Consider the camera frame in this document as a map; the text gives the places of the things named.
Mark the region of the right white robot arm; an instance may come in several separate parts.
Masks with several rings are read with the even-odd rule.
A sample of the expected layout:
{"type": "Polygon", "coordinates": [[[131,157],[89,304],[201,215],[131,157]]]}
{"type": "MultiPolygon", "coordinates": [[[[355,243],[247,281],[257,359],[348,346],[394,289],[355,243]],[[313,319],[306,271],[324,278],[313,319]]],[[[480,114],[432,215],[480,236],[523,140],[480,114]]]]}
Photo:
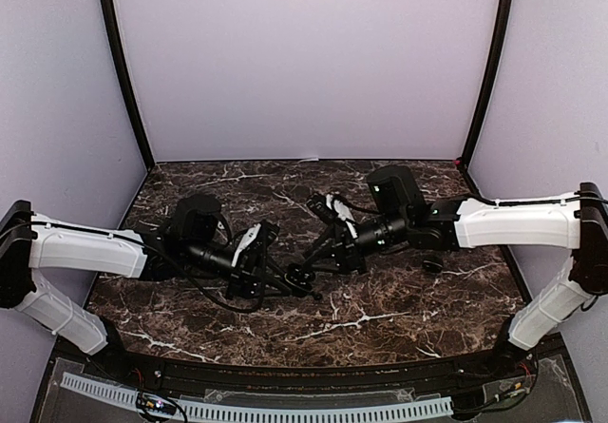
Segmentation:
{"type": "Polygon", "coordinates": [[[464,195],[428,203],[406,166],[387,165],[366,183],[377,214],[358,223],[337,195],[313,194],[307,205],[327,226],[304,254],[311,271],[332,259],[335,273],[367,270],[366,256],[405,243],[418,250],[458,251],[488,245],[545,245],[571,253],[533,300],[508,320],[484,369],[504,379],[543,336],[585,302],[607,293],[607,201],[594,183],[576,192],[514,201],[464,195]]]}

